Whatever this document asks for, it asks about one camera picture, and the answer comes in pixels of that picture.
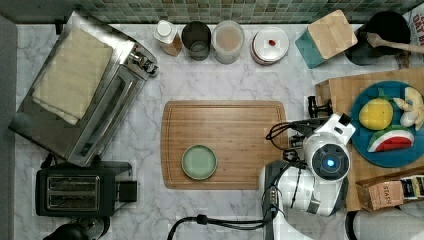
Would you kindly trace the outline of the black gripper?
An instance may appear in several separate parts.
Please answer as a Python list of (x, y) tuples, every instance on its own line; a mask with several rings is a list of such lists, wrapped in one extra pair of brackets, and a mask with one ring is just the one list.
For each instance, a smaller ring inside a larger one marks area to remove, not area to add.
[(300, 147), (303, 141), (313, 134), (321, 125), (326, 123), (328, 118), (312, 118), (306, 120), (293, 121), (289, 124), (289, 128), (296, 131), (296, 134), (289, 138), (291, 147)]

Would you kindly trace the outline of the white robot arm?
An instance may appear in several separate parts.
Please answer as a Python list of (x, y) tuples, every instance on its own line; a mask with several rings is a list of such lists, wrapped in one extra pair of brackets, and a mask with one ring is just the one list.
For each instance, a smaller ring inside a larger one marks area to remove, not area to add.
[(275, 160), (259, 175), (264, 240), (312, 240), (286, 220), (288, 209), (331, 216), (344, 206), (355, 133), (349, 116), (333, 114), (306, 135), (300, 160)]

